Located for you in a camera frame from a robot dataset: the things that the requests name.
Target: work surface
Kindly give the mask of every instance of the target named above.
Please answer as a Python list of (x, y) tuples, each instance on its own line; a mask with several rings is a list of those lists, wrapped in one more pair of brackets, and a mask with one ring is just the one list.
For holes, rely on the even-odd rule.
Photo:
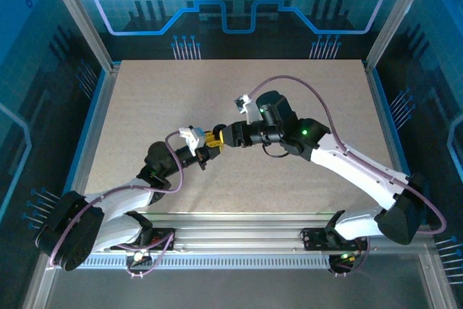
[[(324, 98), (341, 139), (365, 155), (391, 165), (362, 62), (339, 60), (123, 61), (116, 79), (86, 192), (131, 180), (143, 167), (151, 143), (179, 127), (212, 129), (245, 118), (234, 99), (274, 75), (293, 75)], [(311, 92), (277, 80), (260, 92), (285, 95), (298, 117), (328, 125)], [(183, 139), (172, 140), (174, 148)], [(284, 152), (279, 145), (270, 153)], [(173, 187), (178, 177), (170, 180)], [(262, 148), (224, 148), (209, 161), (185, 170), (183, 189), (153, 204), (153, 212), (334, 212), (375, 202), (323, 167), (295, 156), (271, 158)]]

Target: purple cable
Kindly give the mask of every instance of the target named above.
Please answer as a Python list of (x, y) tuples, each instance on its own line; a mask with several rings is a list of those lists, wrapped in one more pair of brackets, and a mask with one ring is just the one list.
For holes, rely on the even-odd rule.
[(357, 162), (360, 166), (363, 166), (366, 169), (371, 170), (373, 173), (379, 175), (380, 177), (383, 177), (384, 179), (387, 179), (389, 182), (392, 182), (393, 184), (397, 184), (401, 188), (405, 190), (409, 190), (411, 193), (416, 195), (421, 201), (426, 204), (429, 209), (433, 211), (433, 213), (439, 218), (441, 221), (441, 226), (438, 229), (435, 229), (433, 231), (418, 231), (417, 233), (419, 234), (440, 234), (443, 231), (446, 230), (447, 228), (447, 220), (445, 217), (443, 217), (442, 213), (436, 208), (434, 204), (432, 204), (424, 195), (416, 191), (415, 188), (407, 185), (406, 183), (396, 179), (390, 174), (387, 174), (383, 172), (381, 169), (376, 168), (372, 164), (369, 164), (368, 162), (364, 161), (361, 159), (359, 156), (356, 156), (354, 153), (350, 152), (349, 149), (346, 148), (346, 146), (343, 144), (341, 141), (341, 138), (338, 135), (338, 132), (336, 131), (336, 128), (334, 127), (334, 121), (333, 117), (331, 117), (331, 113), (328, 109), (328, 106), (326, 105), (325, 101), (321, 98), (320, 94), (308, 83), (306, 83), (304, 80), (299, 79), (298, 77), (290, 76), (290, 75), (277, 75), (273, 77), (269, 77), (267, 80), (263, 81), (261, 84), (259, 84), (258, 87), (256, 87), (251, 93), (248, 94), (249, 98), (252, 98), (264, 85), (268, 84), (271, 81), (274, 80), (280, 80), (280, 79), (286, 79), (286, 80), (293, 80), (296, 82), (299, 82), (303, 84), (305, 87), (307, 87), (314, 95), (317, 97), (317, 99), (320, 101), (323, 109), (325, 110), (326, 116), (328, 117), (328, 122), (330, 124), (331, 131), (333, 133), (334, 139), (336, 143), (338, 144), (339, 148), (343, 150), (344, 154), (350, 158), (352, 158), (355, 162)]
[(359, 264), (356, 268), (352, 269), (352, 268), (350, 268), (350, 267), (345, 266), (344, 264), (340, 264), (340, 265), (339, 265), (339, 266), (342, 267), (342, 268), (346, 268), (346, 267), (347, 267), (347, 268), (350, 269), (350, 272), (349, 272), (349, 273), (346, 273), (346, 276), (351, 275), (352, 273), (354, 273), (354, 272), (360, 270), (360, 269), (363, 267), (363, 265), (365, 264), (365, 261), (367, 260), (368, 255), (370, 254), (370, 246), (371, 246), (370, 237), (367, 237), (367, 250), (365, 250), (365, 254), (363, 255), (362, 260), (360, 261), (360, 264)]
[(154, 269), (156, 269), (156, 267), (158, 266), (158, 264), (161, 262), (162, 258), (164, 257), (164, 255), (166, 254), (166, 251), (167, 251), (167, 248), (169, 247), (169, 245), (171, 244), (172, 240), (174, 239), (174, 233), (171, 233), (169, 235), (166, 235), (164, 238), (162, 238), (161, 240), (158, 241), (158, 245), (161, 244), (162, 242), (166, 241), (167, 239), (167, 243), (166, 245), (164, 246), (164, 249), (162, 250), (161, 254), (157, 257), (156, 259), (156, 262), (153, 263), (153, 265), (147, 270), (147, 271), (144, 271), (144, 272), (140, 272), (139, 274), (135, 274), (135, 273), (132, 273), (129, 269), (129, 267), (125, 268), (125, 271), (130, 274), (132, 277), (134, 276), (137, 276), (137, 277), (140, 277), (140, 278), (143, 278), (145, 275), (148, 275), (149, 273), (151, 273), (152, 271), (154, 271)]
[(85, 207), (82, 208), (82, 210), (80, 210), (76, 216), (74, 216), (74, 218), (69, 222), (69, 224), (67, 225), (66, 229), (63, 231), (63, 234), (61, 234), (61, 237), (58, 239), (58, 242), (56, 243), (53, 251), (51, 252), (51, 255), (50, 255), (50, 261), (48, 262), (49, 266), (50, 267), (54, 267), (55, 266), (55, 263), (54, 263), (54, 260), (55, 260), (55, 257), (56, 257), (56, 254), (58, 253), (59, 251), (59, 248), (63, 245), (63, 242), (64, 240), (66, 239), (67, 235), (69, 234), (69, 232), (71, 231), (72, 227), (80, 220), (80, 217), (82, 217), (82, 215), (88, 210), (90, 209), (92, 206), (94, 206), (96, 203), (98, 202), (101, 202), (104, 198), (108, 197), (109, 195), (112, 195), (113, 193), (116, 193), (116, 192), (120, 192), (122, 190), (128, 190), (128, 189), (137, 189), (137, 190), (149, 190), (151, 192), (159, 192), (159, 193), (177, 193), (180, 191), (180, 189), (182, 188), (182, 185), (183, 185), (183, 168), (182, 168), (182, 164), (180, 163), (180, 160), (179, 158), (177, 157), (177, 155), (175, 154), (175, 151), (174, 149), (170, 146), (169, 144), (169, 139), (171, 137), (173, 137), (174, 135), (177, 135), (179, 134), (179, 131), (177, 130), (176, 132), (173, 132), (169, 135), (166, 136), (166, 147), (167, 149), (169, 150), (169, 152), (171, 153), (171, 155), (174, 157), (174, 160), (175, 160), (175, 163), (177, 164), (178, 168), (179, 168), (179, 173), (180, 173), (180, 181), (179, 181), (179, 185), (177, 186), (177, 188), (175, 190), (160, 190), (160, 189), (157, 189), (157, 188), (152, 188), (152, 187), (149, 187), (149, 186), (141, 186), (141, 185), (125, 185), (125, 186), (120, 186), (120, 187), (116, 187), (116, 188), (113, 188), (107, 192), (105, 192), (104, 194), (102, 194), (101, 196), (95, 198), (94, 200), (92, 200), (91, 202), (89, 202), (89, 204), (87, 204)]

